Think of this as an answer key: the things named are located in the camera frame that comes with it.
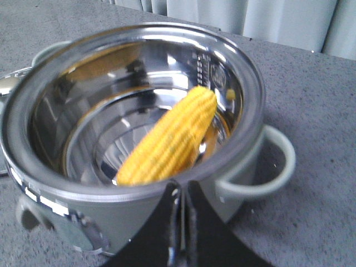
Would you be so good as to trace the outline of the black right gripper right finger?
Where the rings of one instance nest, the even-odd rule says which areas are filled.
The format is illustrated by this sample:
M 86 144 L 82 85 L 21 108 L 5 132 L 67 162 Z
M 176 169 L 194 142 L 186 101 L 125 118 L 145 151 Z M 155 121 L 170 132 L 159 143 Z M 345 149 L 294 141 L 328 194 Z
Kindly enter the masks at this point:
M 222 221 L 197 181 L 179 189 L 180 239 L 187 266 L 271 266 Z

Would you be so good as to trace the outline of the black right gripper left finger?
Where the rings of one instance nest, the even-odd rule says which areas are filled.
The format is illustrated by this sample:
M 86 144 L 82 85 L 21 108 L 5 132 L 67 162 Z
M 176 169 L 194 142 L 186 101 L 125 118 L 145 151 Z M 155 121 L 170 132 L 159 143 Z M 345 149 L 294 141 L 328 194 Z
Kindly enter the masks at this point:
M 137 234 L 103 266 L 176 266 L 181 248 L 181 186 L 169 182 Z

